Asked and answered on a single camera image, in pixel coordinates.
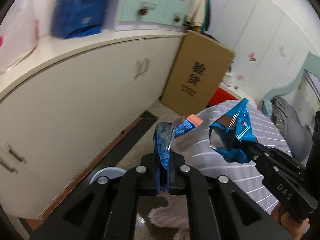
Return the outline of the person's right hand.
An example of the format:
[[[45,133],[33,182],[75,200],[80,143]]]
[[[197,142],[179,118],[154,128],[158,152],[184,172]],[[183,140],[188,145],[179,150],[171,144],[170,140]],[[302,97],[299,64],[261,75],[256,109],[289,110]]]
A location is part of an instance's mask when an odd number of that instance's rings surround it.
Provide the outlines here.
[[[301,239],[310,228],[309,219],[297,222],[295,219],[278,203],[271,212],[274,218],[283,228],[285,228],[293,239]]]

